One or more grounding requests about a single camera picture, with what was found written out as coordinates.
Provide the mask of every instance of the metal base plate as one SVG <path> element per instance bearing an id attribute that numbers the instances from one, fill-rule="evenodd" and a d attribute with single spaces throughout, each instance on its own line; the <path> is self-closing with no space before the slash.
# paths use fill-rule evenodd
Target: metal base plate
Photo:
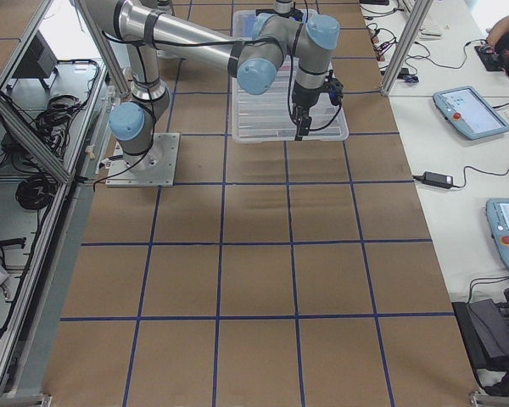
<path id="1" fill-rule="evenodd" d="M 108 187 L 171 187 L 176 174 L 177 151 L 179 149 L 179 133 L 155 133 L 154 142 L 159 143 L 164 156 L 151 169 L 141 172 L 126 171 L 125 162 L 120 159 L 112 161 L 106 180 Z M 122 154 L 119 143 L 115 146 L 114 155 Z"/>

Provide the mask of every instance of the person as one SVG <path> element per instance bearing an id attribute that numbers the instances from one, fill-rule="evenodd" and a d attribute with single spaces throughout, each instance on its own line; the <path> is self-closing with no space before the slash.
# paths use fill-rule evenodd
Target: person
<path id="1" fill-rule="evenodd" d="M 509 49 L 509 15 L 494 24 L 486 37 L 486 42 L 497 53 Z"/>

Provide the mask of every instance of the power adapter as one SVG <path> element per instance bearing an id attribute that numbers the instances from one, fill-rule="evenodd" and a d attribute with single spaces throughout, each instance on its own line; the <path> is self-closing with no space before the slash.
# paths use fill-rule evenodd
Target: power adapter
<path id="1" fill-rule="evenodd" d="M 424 174 L 421 176 L 413 176 L 413 179 L 437 188 L 451 189 L 454 186 L 452 183 L 452 176 L 438 174 L 437 172 L 424 171 Z"/>

